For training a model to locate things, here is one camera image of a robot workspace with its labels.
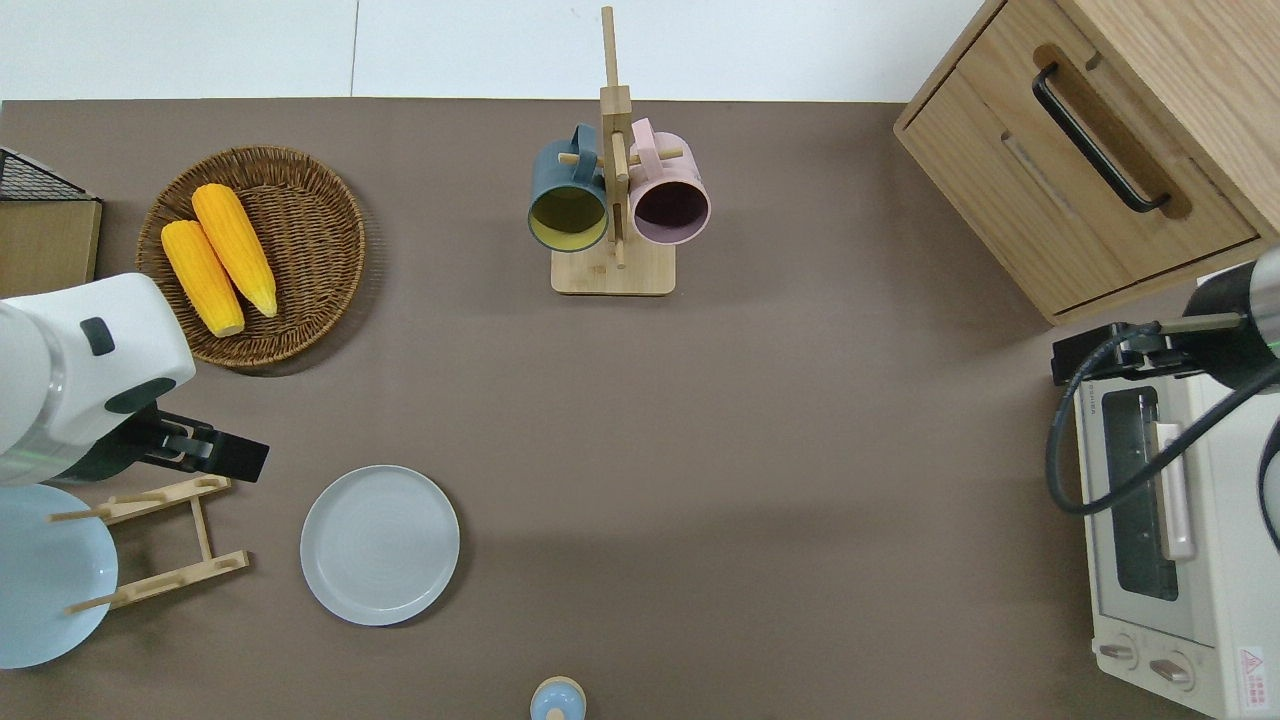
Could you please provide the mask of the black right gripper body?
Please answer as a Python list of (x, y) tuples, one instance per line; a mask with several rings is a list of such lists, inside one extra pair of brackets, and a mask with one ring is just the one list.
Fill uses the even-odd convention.
[(1120, 337), (1123, 342), (1108, 350), (1085, 370), (1084, 380), (1143, 380), (1156, 377), (1190, 377), (1201, 374), (1199, 366), (1187, 352), (1174, 348), (1162, 334), (1129, 337), (1134, 325), (1111, 322), (1094, 329), (1069, 336), (1052, 345), (1051, 373), (1056, 386), (1066, 386), (1085, 360), (1106, 342)]

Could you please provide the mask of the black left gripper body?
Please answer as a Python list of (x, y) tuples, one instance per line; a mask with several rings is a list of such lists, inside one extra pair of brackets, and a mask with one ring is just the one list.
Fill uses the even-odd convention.
[[(209, 469), (195, 469), (188, 461), (188, 454), (177, 461), (161, 457), (164, 424), (186, 427), (189, 436), (195, 428), (216, 429), (218, 442), (214, 465)], [(247, 483), (259, 482), (270, 452), (270, 447), (265, 443), (220, 430), (206, 421), (163, 411), (155, 405), (145, 407), (128, 419), (128, 446), (133, 460), (138, 462), (189, 474), (202, 473), (225, 477)]]

